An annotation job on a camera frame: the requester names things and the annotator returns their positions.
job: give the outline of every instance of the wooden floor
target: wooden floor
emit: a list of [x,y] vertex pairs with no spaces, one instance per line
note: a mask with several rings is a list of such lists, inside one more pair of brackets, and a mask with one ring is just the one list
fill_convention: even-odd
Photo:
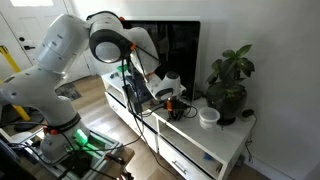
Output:
[[[96,131],[108,135],[123,144],[132,142],[138,136],[125,124],[120,117],[112,111],[104,95],[104,86],[99,76],[84,78],[74,82],[83,97],[73,101],[73,105],[79,111],[85,124]],[[147,145],[140,139],[129,145],[135,151],[135,156],[127,166],[136,180],[166,180],[176,179],[173,175],[161,168],[152,156]],[[158,161],[169,169],[178,179],[183,179],[161,156],[156,155]],[[43,177],[43,170],[37,178]],[[47,174],[45,179],[55,179],[53,175]],[[235,167],[231,172],[229,180],[264,180],[266,177],[252,170],[248,166]]]

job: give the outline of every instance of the black plant pot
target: black plant pot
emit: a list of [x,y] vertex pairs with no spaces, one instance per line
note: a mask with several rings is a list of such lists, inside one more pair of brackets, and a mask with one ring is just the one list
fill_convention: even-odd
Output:
[[212,84],[206,93],[207,105],[219,111],[220,119],[218,125],[230,125],[236,120],[247,101],[247,91],[245,88],[240,91],[226,93],[225,87]]

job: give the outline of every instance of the potted plant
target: potted plant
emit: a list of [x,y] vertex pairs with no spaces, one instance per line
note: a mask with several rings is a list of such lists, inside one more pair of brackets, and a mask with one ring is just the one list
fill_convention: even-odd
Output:
[[250,48],[251,45],[245,45],[236,52],[226,50],[222,53],[224,61],[217,59],[212,63],[213,72],[206,81],[209,83],[206,99],[209,107],[219,111],[219,125],[232,124],[244,108],[247,91],[240,84],[245,79],[241,76],[243,73],[250,77],[255,70],[254,64],[244,57]]

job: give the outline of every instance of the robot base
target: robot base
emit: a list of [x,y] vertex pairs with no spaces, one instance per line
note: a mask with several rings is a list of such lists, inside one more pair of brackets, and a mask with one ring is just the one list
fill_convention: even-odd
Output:
[[[32,143],[32,141],[36,140],[37,133],[31,139],[26,140],[26,143]],[[69,156],[59,164],[54,166],[49,166],[42,161],[38,160],[44,167],[46,167],[54,176],[60,177],[61,175],[68,170],[68,173],[65,175],[63,179],[66,180],[89,180],[89,179],[97,179],[98,176],[101,176],[97,172],[90,170],[90,167],[103,172],[110,161],[104,159],[104,156],[107,153],[111,153],[114,155],[119,154],[122,144],[116,140],[111,139],[103,134],[98,132],[94,132],[90,130],[90,135],[88,137],[88,143],[82,149],[85,150],[98,150],[98,149],[111,149],[108,151],[78,151],[74,156]],[[35,149],[38,154],[41,154],[40,148]]]

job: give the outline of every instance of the small white object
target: small white object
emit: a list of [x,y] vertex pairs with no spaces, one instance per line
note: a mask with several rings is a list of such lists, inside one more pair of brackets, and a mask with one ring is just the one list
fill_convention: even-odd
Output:
[[220,119],[220,113],[213,108],[203,107],[199,111],[200,116],[200,126],[203,129],[209,129],[212,127],[212,124],[217,122]]

